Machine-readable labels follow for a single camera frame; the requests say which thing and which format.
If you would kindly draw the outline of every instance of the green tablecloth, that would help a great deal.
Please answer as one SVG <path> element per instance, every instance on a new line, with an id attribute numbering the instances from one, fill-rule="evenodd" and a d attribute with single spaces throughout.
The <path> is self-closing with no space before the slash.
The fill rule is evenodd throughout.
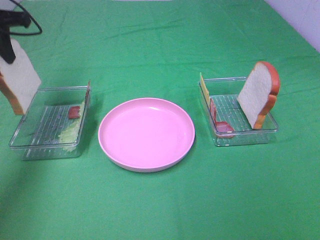
<path id="1" fill-rule="evenodd" d="M 0 239 L 320 239 L 320 55 L 262 0 L 25 0 L 43 34 L 16 37 L 41 87 L 91 81 L 87 147 L 78 158 L 21 161 L 20 120 L 0 94 Z M 198 90 L 272 63 L 281 89 L 276 142 L 216 147 Z M 102 118 L 139 97 L 192 118 L 177 165 L 136 173 L 98 143 Z"/>

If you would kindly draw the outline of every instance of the clear plastic container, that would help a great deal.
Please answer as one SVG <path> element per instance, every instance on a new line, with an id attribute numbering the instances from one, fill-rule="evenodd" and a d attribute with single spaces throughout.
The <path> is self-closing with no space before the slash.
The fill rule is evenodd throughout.
<path id="1" fill-rule="evenodd" d="M 20 154 L 23 160 L 80 156 L 89 103 L 89 85 L 38 89 L 27 113 L 22 116 L 9 147 Z M 73 106 L 82 106 L 80 118 L 69 119 L 69 109 Z M 71 125 L 76 126 L 74 140 L 62 141 L 62 132 Z"/>
<path id="2" fill-rule="evenodd" d="M 203 79 L 206 87 L 204 89 L 201 84 L 202 76 L 200 75 L 199 88 L 202 105 L 216 146 L 266 144 L 275 140 L 274 133 L 278 131 L 278 124 L 271 113 L 269 112 L 266 115 L 262 129 L 252 129 L 237 101 L 237 96 L 246 79 L 246 77 Z M 210 106 L 207 104 L 206 93 L 215 103 L 216 121 L 214 121 Z M 227 122 L 233 130 L 219 131 L 216 122 Z"/>

